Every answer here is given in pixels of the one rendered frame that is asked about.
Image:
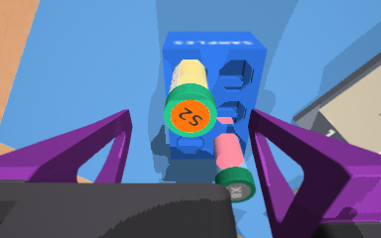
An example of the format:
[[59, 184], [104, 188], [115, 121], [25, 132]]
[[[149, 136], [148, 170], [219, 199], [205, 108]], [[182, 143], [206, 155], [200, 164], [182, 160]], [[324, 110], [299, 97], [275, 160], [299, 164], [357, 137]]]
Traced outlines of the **test tube with pink liquid and green cap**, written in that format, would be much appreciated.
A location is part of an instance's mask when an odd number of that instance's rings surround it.
[[231, 203], [244, 202], [253, 197], [256, 185], [247, 169], [238, 137], [234, 134], [221, 134], [213, 140], [213, 149], [215, 183], [228, 189]]

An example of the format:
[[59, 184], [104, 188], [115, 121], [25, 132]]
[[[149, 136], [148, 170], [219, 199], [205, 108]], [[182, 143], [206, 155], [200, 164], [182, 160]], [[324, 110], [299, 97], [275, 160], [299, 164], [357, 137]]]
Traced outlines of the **blue bench mat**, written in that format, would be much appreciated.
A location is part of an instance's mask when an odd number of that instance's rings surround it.
[[268, 49], [255, 109], [299, 126], [294, 116], [381, 52], [381, 0], [40, 0], [0, 143], [18, 150], [128, 109], [121, 182], [215, 183], [215, 160], [171, 159], [168, 32], [253, 34]]

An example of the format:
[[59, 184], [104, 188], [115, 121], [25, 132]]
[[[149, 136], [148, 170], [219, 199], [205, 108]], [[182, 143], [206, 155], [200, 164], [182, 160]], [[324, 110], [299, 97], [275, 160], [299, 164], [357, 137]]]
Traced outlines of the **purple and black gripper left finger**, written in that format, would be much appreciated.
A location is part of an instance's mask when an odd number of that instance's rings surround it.
[[114, 138], [94, 182], [121, 182], [132, 121], [124, 109], [90, 125], [0, 155], [0, 179], [27, 182], [78, 182], [78, 169]]

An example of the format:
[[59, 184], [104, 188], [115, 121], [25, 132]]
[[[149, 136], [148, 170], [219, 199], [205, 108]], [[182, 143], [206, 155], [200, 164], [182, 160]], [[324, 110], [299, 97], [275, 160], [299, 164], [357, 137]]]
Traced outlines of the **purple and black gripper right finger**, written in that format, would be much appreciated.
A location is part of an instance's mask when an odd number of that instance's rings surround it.
[[[328, 222], [381, 221], [381, 154], [258, 109], [251, 110], [248, 131], [273, 238], [311, 238]], [[296, 196], [266, 138], [302, 167]]]

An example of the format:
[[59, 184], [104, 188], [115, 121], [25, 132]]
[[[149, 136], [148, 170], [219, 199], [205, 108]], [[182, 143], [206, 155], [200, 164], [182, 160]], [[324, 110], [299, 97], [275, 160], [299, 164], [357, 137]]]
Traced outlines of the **blue tube rack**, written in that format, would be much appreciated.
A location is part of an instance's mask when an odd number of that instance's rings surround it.
[[244, 156], [267, 49], [250, 32], [168, 32], [162, 51], [166, 99], [174, 68], [182, 60], [198, 60], [205, 67], [217, 117], [234, 122], [216, 119], [210, 131], [191, 138], [169, 129], [171, 159], [215, 159], [213, 140], [221, 134], [237, 136]]

